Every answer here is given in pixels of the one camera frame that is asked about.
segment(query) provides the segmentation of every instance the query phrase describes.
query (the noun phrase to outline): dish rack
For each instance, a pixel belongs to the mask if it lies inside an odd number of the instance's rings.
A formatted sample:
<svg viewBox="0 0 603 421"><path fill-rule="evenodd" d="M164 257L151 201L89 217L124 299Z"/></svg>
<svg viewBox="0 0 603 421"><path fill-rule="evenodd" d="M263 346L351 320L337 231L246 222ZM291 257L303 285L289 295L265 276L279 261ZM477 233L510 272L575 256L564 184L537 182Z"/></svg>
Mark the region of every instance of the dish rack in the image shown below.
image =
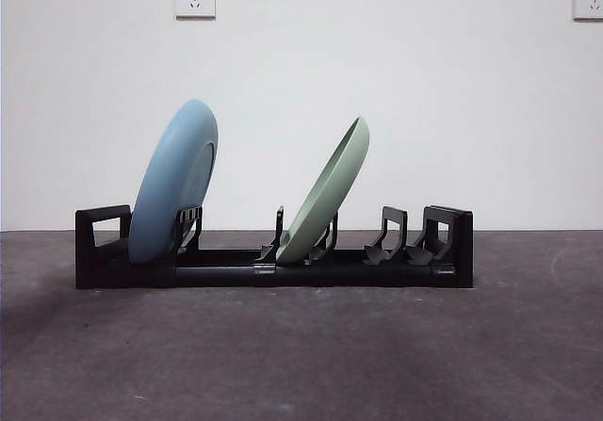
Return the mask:
<svg viewBox="0 0 603 421"><path fill-rule="evenodd" d="M434 286L473 287L473 214L431 205L423 230L407 245L406 211L385 206L379 236L363 249L338 249L337 214L308 255L278 265L284 208L276 212L274 239L261 249L201 247L203 208L180 210L173 223L173 246L161 260L134 265L128 259L132 218L127 204L75 213L75 285L87 288L183 286ZM120 238L96 245L93 223L120 219ZM392 249L383 246L390 222L398 224ZM195 224L195 229L188 232ZM439 223L448 237L439 237Z"/></svg>

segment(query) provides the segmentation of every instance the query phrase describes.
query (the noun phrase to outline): white wall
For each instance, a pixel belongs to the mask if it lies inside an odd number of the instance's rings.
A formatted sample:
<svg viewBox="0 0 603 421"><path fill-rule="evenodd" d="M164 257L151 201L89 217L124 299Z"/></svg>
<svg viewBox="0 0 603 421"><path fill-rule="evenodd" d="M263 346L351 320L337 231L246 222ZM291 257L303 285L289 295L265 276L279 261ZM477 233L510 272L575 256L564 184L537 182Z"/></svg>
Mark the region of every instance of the white wall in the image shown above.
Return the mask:
<svg viewBox="0 0 603 421"><path fill-rule="evenodd" d="M603 228L603 24L571 0L2 0L3 229L134 203L198 97L220 148L205 226L291 221L357 114L371 148L340 212L472 209L481 229Z"/></svg>

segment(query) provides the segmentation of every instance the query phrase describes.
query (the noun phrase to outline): gray floor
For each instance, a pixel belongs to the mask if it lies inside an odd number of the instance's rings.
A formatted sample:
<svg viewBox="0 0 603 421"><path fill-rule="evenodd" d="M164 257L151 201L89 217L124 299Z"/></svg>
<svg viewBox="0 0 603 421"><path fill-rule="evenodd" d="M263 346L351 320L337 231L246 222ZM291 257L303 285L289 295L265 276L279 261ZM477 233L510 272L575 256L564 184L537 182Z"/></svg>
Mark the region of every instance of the gray floor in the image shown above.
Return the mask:
<svg viewBox="0 0 603 421"><path fill-rule="evenodd" d="M476 233L471 290L78 291L73 233L2 234L2 419L600 420L602 263Z"/></svg>

